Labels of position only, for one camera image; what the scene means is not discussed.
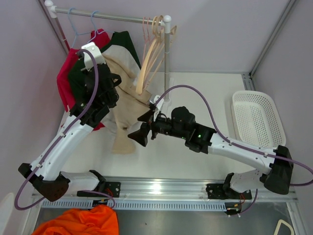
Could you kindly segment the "beige wooden hanger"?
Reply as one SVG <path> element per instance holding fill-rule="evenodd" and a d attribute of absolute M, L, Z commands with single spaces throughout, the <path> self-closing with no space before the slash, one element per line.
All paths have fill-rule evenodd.
<path fill-rule="evenodd" d="M 145 85 L 145 73 L 141 73 L 138 75 L 136 84 L 134 85 L 134 91 L 138 95 L 142 95 L 144 92 Z"/>

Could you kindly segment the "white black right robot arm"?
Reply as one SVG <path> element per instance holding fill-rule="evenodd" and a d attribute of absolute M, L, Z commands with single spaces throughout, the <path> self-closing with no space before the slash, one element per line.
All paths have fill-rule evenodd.
<path fill-rule="evenodd" d="M 224 181 L 223 194 L 234 198 L 239 193 L 261 187 L 287 195 L 291 185 L 293 163 L 287 147 L 261 148 L 233 139 L 223 139 L 215 129 L 196 123 L 195 115 L 184 107 L 177 107 L 171 117 L 155 113 L 151 108 L 138 118 L 140 129 L 128 134 L 128 138 L 142 146 L 148 143 L 148 135 L 155 139 L 163 134 L 185 141 L 185 146 L 196 153 L 220 155 L 253 167 L 244 173 L 229 173 Z"/>

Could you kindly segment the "beige t shirt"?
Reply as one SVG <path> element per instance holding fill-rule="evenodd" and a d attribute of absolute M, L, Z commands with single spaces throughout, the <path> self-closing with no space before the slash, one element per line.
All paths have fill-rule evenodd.
<path fill-rule="evenodd" d="M 119 95 L 117 106 L 112 109 L 112 114 L 117 126 L 115 140 L 112 146 L 113 154 L 132 154 L 135 145 L 128 138 L 128 130 L 137 123 L 137 118 L 149 110 L 149 100 L 152 96 L 148 91 L 142 94 L 135 92 L 134 84 L 140 73 L 136 62 L 123 62 L 113 56 L 103 54 L 111 73 L 118 74 L 122 82 L 116 87 Z"/>

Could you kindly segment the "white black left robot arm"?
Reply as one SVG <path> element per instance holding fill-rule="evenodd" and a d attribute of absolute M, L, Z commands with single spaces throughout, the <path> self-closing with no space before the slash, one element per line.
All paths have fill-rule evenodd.
<path fill-rule="evenodd" d="M 97 171 L 68 173 L 62 171 L 75 148 L 91 133 L 100 121 L 116 106 L 116 86 L 122 81 L 111 73 L 106 63 L 92 66 L 83 72 L 86 92 L 71 109 L 57 136 L 46 150 L 32 163 L 19 166 L 19 173 L 37 192 L 50 202 L 59 200 L 70 192 L 101 196 L 106 179 Z"/>

